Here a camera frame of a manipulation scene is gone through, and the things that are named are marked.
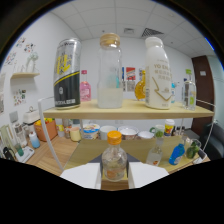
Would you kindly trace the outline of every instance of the wall shelf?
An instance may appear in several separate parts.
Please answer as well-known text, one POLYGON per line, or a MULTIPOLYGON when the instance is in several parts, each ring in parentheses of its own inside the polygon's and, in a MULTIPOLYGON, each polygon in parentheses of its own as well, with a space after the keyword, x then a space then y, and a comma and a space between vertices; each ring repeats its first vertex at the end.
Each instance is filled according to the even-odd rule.
POLYGON ((122 108, 100 109, 97 100, 81 102, 72 109, 51 108, 43 112, 44 117, 68 119, 98 119, 98 120, 146 120, 146 119, 178 119, 212 117, 214 112, 196 106, 195 111, 185 110, 180 102, 175 102, 169 110, 151 109, 144 101, 124 99, 122 108))
POLYGON ((31 72, 16 72, 12 74, 11 79, 18 79, 18 78, 33 78, 35 76, 40 75, 40 73, 31 73, 31 72))

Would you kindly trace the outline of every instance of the box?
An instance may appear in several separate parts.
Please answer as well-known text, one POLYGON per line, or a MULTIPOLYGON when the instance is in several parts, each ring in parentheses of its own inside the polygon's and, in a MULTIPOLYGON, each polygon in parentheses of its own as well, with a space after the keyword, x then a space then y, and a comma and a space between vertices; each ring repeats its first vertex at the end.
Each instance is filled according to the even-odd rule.
MULTIPOLYGON (((57 129, 56 129, 55 120, 46 124, 46 127, 47 127, 47 132, 48 132, 49 138, 51 140, 58 134, 57 129)), ((46 142, 47 139, 45 137, 42 125, 35 125, 34 124, 34 128, 36 130, 37 137, 39 138, 39 140, 43 141, 43 142, 46 142)))

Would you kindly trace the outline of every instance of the ceiling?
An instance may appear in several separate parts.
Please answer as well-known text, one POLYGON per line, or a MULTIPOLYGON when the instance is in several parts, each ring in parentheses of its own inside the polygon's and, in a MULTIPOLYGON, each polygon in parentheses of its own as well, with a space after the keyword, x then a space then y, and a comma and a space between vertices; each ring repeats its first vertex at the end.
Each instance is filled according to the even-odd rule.
POLYGON ((140 38, 146 28, 164 45, 188 55, 216 55, 202 34, 175 11, 150 0, 76 0, 51 13, 60 17, 80 40, 100 38, 103 33, 140 38))

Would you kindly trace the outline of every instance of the brown door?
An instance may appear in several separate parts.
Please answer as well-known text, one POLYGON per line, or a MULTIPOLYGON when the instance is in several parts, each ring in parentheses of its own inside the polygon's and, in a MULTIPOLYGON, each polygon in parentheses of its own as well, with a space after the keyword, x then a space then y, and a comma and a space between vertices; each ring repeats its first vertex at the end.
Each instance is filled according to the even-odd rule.
MULTIPOLYGON (((197 87, 197 99, 207 103, 214 103, 214 84, 212 72, 206 56, 192 58, 195 74, 195 84, 197 87)), ((214 110, 214 107, 202 102, 196 102, 197 106, 205 109, 214 110)), ((212 121, 212 117, 194 118, 191 130, 200 136, 203 126, 212 121)))

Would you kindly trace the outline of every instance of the pink bottle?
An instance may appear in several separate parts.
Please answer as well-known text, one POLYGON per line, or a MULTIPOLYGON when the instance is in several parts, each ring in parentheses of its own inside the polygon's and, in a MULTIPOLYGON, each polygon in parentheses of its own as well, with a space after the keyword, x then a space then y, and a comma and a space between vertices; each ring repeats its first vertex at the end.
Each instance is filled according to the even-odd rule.
POLYGON ((82 102, 91 100, 91 86, 87 82, 87 70, 81 71, 80 100, 82 102))

